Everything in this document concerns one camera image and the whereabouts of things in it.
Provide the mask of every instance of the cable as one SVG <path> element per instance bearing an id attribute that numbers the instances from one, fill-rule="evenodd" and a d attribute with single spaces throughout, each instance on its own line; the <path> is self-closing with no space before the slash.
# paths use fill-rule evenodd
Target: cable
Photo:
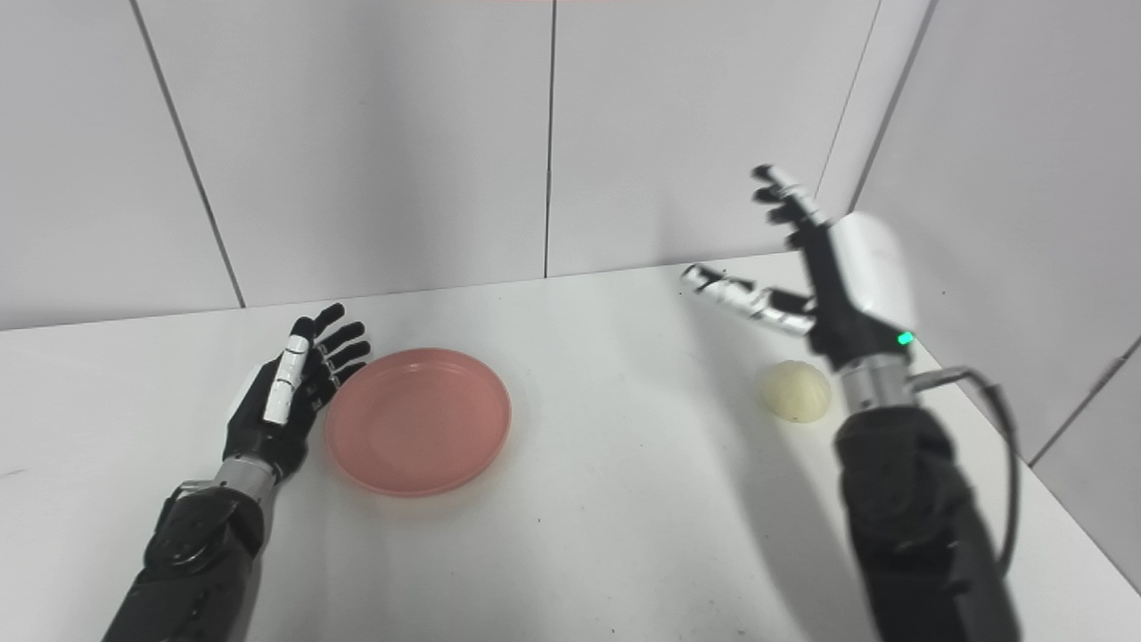
<path id="1" fill-rule="evenodd" d="M 998 429 L 1006 434 L 1006 466 L 1008 466 L 1008 493 L 1006 501 L 1006 535 L 1003 537 L 1002 553 L 998 554 L 998 568 L 1002 575 L 1010 571 L 1010 564 L 1014 558 L 1014 543 L 1018 539 L 1018 515 L 1021 503 L 1021 491 L 1019 488 L 1018 468 L 1018 437 L 1014 432 L 1014 421 L 1011 417 L 1010 408 L 1002 395 L 1002 389 L 997 384 L 992 384 L 980 373 L 970 371 L 968 379 L 979 389 L 979 392 L 987 400 L 990 413 L 994 415 Z"/>
<path id="2" fill-rule="evenodd" d="M 1006 438 L 1006 488 L 1009 493 L 1006 499 L 1006 535 L 1003 536 L 1002 548 L 998 553 L 998 568 L 1002 569 L 1002 575 L 1005 576 L 1010 571 L 1010 564 L 1014 558 L 1014 543 L 1018 541 L 1018 515 L 1022 494 L 1020 490 L 1020 470 L 1018 468 L 1018 436 L 1014 430 L 1014 420 L 1002 393 L 1002 388 L 990 383 L 978 371 L 963 366 L 915 375 L 909 380 L 909 383 L 912 384 L 912 390 L 920 392 L 960 380 L 971 381 L 990 408 L 990 414 L 998 424 L 998 430 Z"/>

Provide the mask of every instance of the white wall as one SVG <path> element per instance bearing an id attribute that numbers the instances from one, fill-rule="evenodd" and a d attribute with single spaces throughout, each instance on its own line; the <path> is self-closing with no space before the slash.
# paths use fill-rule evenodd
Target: white wall
<path id="1" fill-rule="evenodd" d="M 876 8 L 559 3 L 549 273 L 779 250 L 750 170 L 779 162 L 819 184 Z"/>
<path id="2" fill-rule="evenodd" d="M 1125 0 L 940 2 L 859 200 L 906 244 L 924 346 L 1005 385 L 1028 460 L 1141 332 L 1139 24 Z M 1038 470 L 1138 583 L 1133 371 Z"/>
<path id="3" fill-rule="evenodd" d="M 1034 468 L 1141 586 L 1141 360 L 1131 359 Z"/>
<path id="4" fill-rule="evenodd" d="M 140 6 L 250 304 L 543 275 L 550 1 Z"/>
<path id="5" fill-rule="evenodd" d="M 7 326 L 234 303 L 121 5 L 6 9 Z M 925 0 L 139 6 L 265 304 L 777 249 L 748 169 L 847 203 Z"/>
<path id="6" fill-rule="evenodd" d="M 130 5 L 0 3 L 0 330 L 236 303 Z"/>

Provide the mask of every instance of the robotic arm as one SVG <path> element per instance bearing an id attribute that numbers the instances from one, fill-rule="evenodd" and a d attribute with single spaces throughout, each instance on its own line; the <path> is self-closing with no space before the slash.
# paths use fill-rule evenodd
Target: robotic arm
<path id="1" fill-rule="evenodd" d="M 335 303 L 302 316 L 285 351 L 264 365 L 227 425 L 218 473 L 183 482 L 159 514 L 143 571 L 127 592 L 104 642 L 225 642 L 265 544 L 273 489 L 301 466 L 306 439 L 333 393 L 370 352 L 349 324 L 316 338 L 341 316 Z"/>
<path id="2" fill-rule="evenodd" d="M 682 281 L 698 294 L 782 332 L 808 339 L 840 375 L 850 412 L 835 438 L 849 531 L 884 642 L 1017 642 L 1002 576 L 1017 514 L 996 560 L 955 452 L 916 395 L 972 379 L 1013 439 L 997 387 L 968 368 L 912 375 L 915 314 L 903 254 L 890 229 L 852 212 L 832 222 L 811 196 L 772 165 L 754 198 L 769 220 L 790 224 L 791 249 L 812 283 L 806 296 L 693 265 Z M 1012 497 L 1017 462 L 1011 457 Z"/>

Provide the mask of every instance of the cream-colored ball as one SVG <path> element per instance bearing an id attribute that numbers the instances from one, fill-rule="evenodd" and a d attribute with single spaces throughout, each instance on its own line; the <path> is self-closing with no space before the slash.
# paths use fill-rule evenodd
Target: cream-colored ball
<path id="1" fill-rule="evenodd" d="M 808 424 L 828 412 L 832 384 L 809 364 L 782 361 L 761 377 L 761 399 L 777 417 Z"/>

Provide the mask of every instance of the white table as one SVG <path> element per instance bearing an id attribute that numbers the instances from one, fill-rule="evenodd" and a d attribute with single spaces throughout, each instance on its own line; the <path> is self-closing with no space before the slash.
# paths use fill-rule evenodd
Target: white table
<path id="1" fill-rule="evenodd" d="M 722 266 L 804 289 L 792 254 Z M 442 347 L 494 368 L 511 436 L 466 487 L 397 499 L 342 481 L 318 421 L 277 498 L 246 640 L 873 640 L 831 449 L 841 404 L 804 426 L 754 396 L 766 366 L 823 363 L 682 295 L 678 274 L 347 300 L 377 356 Z M 102 636 L 162 501 L 216 471 L 242 380 L 321 307 L 0 333 L 0 639 Z M 1001 533 L 1000 437 L 955 389 L 924 403 Z M 1141 598 L 1023 472 L 1025 640 L 1136 640 Z"/>

